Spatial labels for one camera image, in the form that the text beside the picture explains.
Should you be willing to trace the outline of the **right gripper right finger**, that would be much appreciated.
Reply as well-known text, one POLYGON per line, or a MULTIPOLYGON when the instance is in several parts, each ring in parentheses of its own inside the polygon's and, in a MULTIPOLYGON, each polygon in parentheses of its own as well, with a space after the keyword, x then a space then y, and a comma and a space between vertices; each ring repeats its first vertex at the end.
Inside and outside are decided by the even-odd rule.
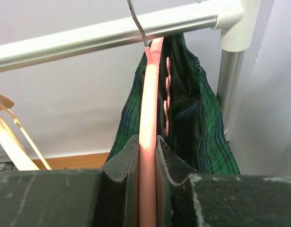
POLYGON ((291 227, 291 177, 199 174, 161 138, 159 227, 291 227))

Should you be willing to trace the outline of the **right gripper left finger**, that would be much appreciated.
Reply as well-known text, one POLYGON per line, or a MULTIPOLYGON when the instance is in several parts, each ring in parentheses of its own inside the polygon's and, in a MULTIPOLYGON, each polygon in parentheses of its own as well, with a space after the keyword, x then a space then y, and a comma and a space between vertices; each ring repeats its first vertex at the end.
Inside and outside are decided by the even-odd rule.
POLYGON ((0 173, 0 227, 138 226, 139 137, 99 169, 0 173))

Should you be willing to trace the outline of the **pink hanger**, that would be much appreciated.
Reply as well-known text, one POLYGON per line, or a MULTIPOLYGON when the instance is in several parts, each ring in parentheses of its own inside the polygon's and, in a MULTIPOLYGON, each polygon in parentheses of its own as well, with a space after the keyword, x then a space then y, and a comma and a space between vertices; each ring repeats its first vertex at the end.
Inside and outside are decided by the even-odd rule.
POLYGON ((155 38, 151 44, 148 44, 132 1, 129 0, 127 3, 131 16, 141 33, 147 58, 139 127, 139 226, 155 227, 157 225, 155 154, 157 105, 159 68, 164 38, 155 38))

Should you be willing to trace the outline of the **green plaid skirt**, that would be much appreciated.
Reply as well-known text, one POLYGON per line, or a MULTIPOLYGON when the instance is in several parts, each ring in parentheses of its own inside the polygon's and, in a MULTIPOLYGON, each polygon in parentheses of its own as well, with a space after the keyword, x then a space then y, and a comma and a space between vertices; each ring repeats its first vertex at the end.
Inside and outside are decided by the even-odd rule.
POLYGON ((183 34, 164 38, 159 72, 157 134, 195 171, 238 175, 219 101, 183 34))

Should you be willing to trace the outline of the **cream wooden hanger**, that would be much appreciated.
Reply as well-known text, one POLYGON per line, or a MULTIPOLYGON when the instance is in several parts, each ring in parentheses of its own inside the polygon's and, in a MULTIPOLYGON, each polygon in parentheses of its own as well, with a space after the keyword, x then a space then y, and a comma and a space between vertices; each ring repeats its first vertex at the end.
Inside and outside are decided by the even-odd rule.
MULTIPOLYGON (((14 102, 8 99, 7 97, 0 94, 0 108, 1 111, 5 111, 13 120, 14 124, 19 127, 19 129, 24 134, 26 140, 31 145, 38 158, 43 163, 44 167, 47 170, 51 170, 51 166, 48 164, 42 153, 39 151, 38 147, 32 141, 25 128, 21 125, 18 118, 11 111, 11 108, 14 106, 14 102)), ((0 145, 15 164, 16 168, 19 171, 32 171, 39 170, 39 167, 30 159, 27 155, 24 146, 19 141, 18 137, 15 135, 13 130, 9 127, 6 121, 0 115, 0 145)))

